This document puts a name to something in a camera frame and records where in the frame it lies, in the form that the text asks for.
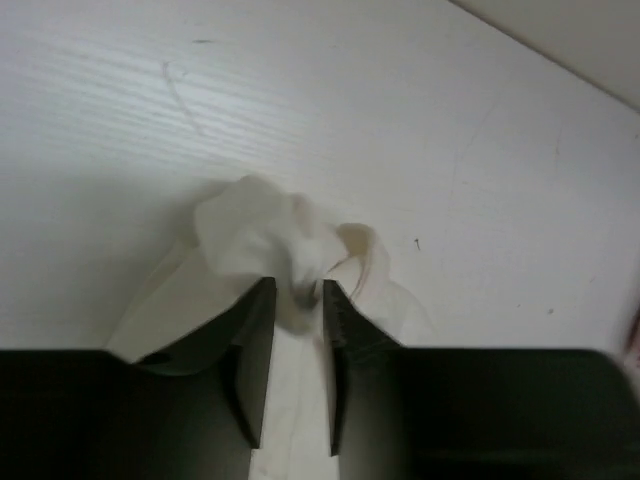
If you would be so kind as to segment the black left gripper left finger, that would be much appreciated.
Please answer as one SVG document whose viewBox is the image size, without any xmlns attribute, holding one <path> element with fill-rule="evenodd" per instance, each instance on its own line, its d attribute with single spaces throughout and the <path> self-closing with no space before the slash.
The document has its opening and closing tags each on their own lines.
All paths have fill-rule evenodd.
<svg viewBox="0 0 640 480">
<path fill-rule="evenodd" d="M 1 353 L 5 479 L 244 479 L 261 442 L 276 284 L 142 359 Z"/>
</svg>

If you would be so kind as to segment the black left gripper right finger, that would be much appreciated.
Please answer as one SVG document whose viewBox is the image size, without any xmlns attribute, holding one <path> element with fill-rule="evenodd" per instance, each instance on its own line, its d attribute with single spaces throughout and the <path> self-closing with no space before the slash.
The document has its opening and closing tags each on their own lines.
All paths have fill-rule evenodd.
<svg viewBox="0 0 640 480">
<path fill-rule="evenodd" d="M 323 286 L 343 479 L 635 479 L 639 402 L 584 349 L 409 347 Z"/>
</svg>

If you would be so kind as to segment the white t shirt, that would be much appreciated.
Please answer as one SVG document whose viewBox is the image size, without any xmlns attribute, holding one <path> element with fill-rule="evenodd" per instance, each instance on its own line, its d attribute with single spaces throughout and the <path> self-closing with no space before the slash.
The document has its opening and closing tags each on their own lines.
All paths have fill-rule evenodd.
<svg viewBox="0 0 640 480">
<path fill-rule="evenodd" d="M 329 452 L 322 283 L 338 282 L 357 309 L 396 340 L 433 339 L 429 308 L 393 281 L 376 231 L 337 223 L 312 200 L 248 175 L 199 203 L 189 239 L 143 283 L 107 348 L 138 361 L 230 307 L 258 279 L 276 281 L 262 445 L 254 479 L 335 479 Z"/>
</svg>

